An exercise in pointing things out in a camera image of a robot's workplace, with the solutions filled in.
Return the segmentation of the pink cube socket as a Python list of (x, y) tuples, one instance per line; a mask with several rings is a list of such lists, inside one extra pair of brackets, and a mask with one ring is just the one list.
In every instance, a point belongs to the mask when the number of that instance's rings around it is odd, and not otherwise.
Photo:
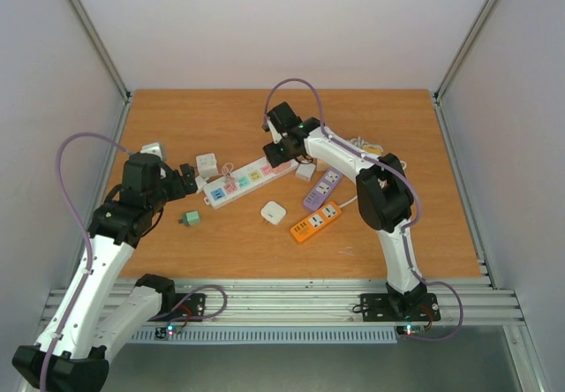
[(284, 176), (286, 174), (291, 173), (298, 167), (298, 163), (296, 161), (288, 161), (284, 162), (276, 167), (271, 168), (271, 173), (274, 176)]

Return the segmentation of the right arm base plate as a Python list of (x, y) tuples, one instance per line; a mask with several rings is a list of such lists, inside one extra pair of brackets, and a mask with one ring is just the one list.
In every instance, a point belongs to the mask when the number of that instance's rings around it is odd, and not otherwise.
[(441, 320), (441, 313), (437, 298), (432, 293), (427, 293), (409, 310), (404, 316), (394, 314), (388, 295), (385, 293), (361, 294), (359, 303), (355, 304), (351, 311), (360, 314), (365, 322), (436, 322)]

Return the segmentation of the white cube socket adapter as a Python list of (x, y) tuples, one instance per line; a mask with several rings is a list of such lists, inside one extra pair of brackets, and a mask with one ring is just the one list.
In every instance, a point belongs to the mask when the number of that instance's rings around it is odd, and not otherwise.
[(197, 155), (196, 166), (199, 175), (203, 178), (211, 178), (219, 175), (215, 153)]

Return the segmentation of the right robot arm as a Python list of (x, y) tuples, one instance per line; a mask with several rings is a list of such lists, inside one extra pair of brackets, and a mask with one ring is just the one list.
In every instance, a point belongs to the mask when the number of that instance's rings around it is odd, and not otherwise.
[(375, 230), (387, 265), (388, 305), (402, 320), (417, 312), (427, 294), (411, 242), (411, 207), (418, 202), (400, 160), (370, 155), (311, 117), (301, 119), (287, 102), (264, 115), (263, 130), (273, 141), (263, 147), (277, 167), (300, 157), (322, 160), (356, 186), (358, 212)]

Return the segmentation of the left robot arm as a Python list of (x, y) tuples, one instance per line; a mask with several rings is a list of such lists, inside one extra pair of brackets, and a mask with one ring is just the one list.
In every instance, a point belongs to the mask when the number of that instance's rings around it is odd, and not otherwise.
[(122, 181), (93, 212), (82, 260), (63, 301), (33, 345), (21, 345), (12, 364), (41, 391), (99, 391), (109, 366), (147, 320), (177, 311), (172, 280), (143, 275), (107, 318), (102, 310), (115, 280), (139, 241), (159, 222), (167, 202), (197, 191), (194, 168), (174, 170), (158, 155), (135, 153)]

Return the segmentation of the beige cube socket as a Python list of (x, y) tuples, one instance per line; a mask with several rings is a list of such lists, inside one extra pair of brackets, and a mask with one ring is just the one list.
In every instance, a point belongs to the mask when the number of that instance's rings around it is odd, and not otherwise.
[(322, 159), (318, 158), (315, 163), (317, 171), (326, 171), (329, 169), (329, 164)]

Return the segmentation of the white power strip pastel sockets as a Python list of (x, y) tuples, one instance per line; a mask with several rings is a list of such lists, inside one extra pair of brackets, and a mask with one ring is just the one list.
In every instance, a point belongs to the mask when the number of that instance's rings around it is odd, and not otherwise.
[(283, 176), (274, 176), (265, 156), (232, 171), (233, 185), (226, 185), (222, 176), (203, 188), (204, 201), (212, 209), (219, 209)]

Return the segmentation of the white charger with pink cable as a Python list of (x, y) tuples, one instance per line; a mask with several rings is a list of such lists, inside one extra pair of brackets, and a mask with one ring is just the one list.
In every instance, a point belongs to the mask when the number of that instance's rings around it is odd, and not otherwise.
[[(232, 171), (234, 170), (234, 166), (232, 162), (226, 162), (221, 169), (222, 178), (226, 185), (233, 185), (235, 183), (235, 178), (232, 175)], [(207, 184), (207, 178), (204, 178), (201, 175), (196, 176), (195, 178), (196, 185), (197, 185), (197, 192), (202, 192), (204, 186)]]

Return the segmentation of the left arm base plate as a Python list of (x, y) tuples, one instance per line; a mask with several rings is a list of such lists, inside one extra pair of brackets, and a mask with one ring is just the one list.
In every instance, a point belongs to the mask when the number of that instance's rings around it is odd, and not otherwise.
[(184, 321), (188, 317), (193, 320), (200, 321), (200, 317), (204, 315), (206, 309), (206, 295), (201, 292), (192, 294), (189, 298), (174, 311), (166, 315), (157, 315), (150, 319), (156, 322), (177, 322)]

